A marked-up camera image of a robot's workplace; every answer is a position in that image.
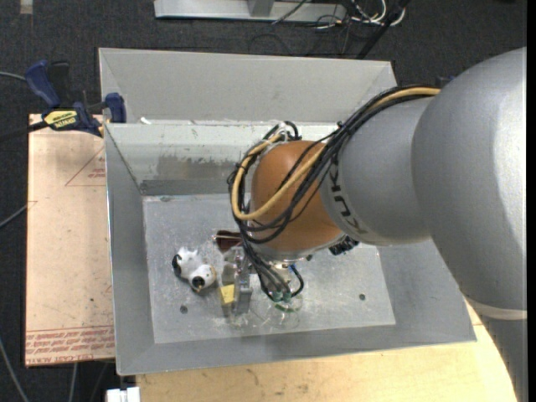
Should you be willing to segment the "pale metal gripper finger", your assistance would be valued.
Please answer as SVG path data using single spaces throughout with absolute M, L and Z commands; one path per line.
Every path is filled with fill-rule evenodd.
M 244 272 L 237 277 L 235 287 L 235 313 L 245 314 L 250 310 L 253 288 L 250 285 L 250 273 Z
M 221 306 L 223 314 L 228 317 L 235 301 L 235 265 L 229 262 L 224 264 L 221 276 Z

